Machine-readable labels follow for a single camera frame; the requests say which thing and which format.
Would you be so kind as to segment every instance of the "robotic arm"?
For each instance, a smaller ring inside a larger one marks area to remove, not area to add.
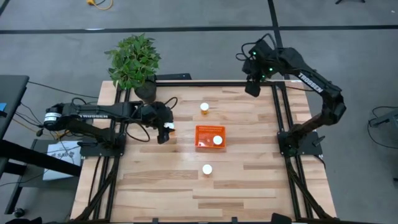
[[[346,106],[341,89],[310,68],[297,50],[291,47],[272,49],[264,40],[265,36],[254,43],[254,47],[249,51],[250,56],[244,61],[243,72],[248,75],[246,93],[259,96],[260,82],[279,72],[298,77],[323,100],[321,113],[303,124],[295,124],[286,133],[284,147],[296,149],[300,146],[301,140],[314,129],[336,124],[346,111]]]
[[[86,124],[81,119],[111,119],[124,124],[139,123],[158,129],[157,142],[163,144],[169,140],[172,129],[173,113],[164,103],[153,102],[144,105],[142,101],[115,103],[111,106],[76,105],[59,103],[46,109],[44,128],[49,131],[70,130],[95,138],[108,147],[118,146],[118,137],[113,129],[100,129]]]

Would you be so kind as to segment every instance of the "white paper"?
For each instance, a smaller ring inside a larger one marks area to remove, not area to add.
[[[77,144],[78,142],[79,141],[62,141],[63,145],[61,142],[49,144],[47,155],[80,166],[81,156],[80,146]],[[43,180],[56,180],[72,177],[72,175],[64,174],[54,170],[44,169],[44,172]]]

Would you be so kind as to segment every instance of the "wooden tabletop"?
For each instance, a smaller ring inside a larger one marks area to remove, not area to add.
[[[287,85],[303,87],[301,83]],[[309,119],[305,92],[287,92],[294,122]],[[103,82],[98,104],[112,105],[115,94],[112,83]],[[111,221],[149,222],[155,217],[161,222],[230,222],[231,217],[238,217],[239,221],[269,221],[274,212],[293,218],[284,158],[279,154],[276,138],[279,128],[271,87],[262,87],[257,98],[245,93],[243,86],[158,87],[157,101],[165,102],[173,96],[178,98],[173,109],[176,132],[170,135],[169,142],[158,145],[157,131],[151,129],[148,143],[127,138]],[[134,92],[130,100],[138,100]],[[200,113],[203,102],[210,105],[207,115]],[[287,128],[285,113],[283,116]],[[195,149],[195,126],[199,124],[225,126],[227,147]],[[98,119],[95,125],[107,128],[109,121]],[[130,125],[129,132],[146,138],[136,124]],[[323,164],[313,156],[302,156],[302,160],[309,191],[327,213],[335,216]],[[87,205],[96,161],[96,157],[84,161],[72,218]],[[205,164],[213,167],[210,176],[201,171]],[[305,217],[302,195],[297,191]],[[100,218],[104,217],[107,198],[106,192]]]

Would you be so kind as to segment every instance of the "potted plant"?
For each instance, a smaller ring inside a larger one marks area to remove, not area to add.
[[[152,46],[153,41],[145,34],[132,35],[120,41],[117,49],[105,52],[112,59],[108,72],[113,85],[122,90],[133,88],[145,103],[156,99],[155,70],[159,68],[160,55]]]

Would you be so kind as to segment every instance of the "orange container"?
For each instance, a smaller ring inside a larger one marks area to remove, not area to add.
[[[220,136],[223,142],[219,145],[214,144],[213,138]],[[195,129],[195,145],[196,147],[208,148],[224,148],[225,147],[225,127],[224,126],[207,126],[197,125]]]

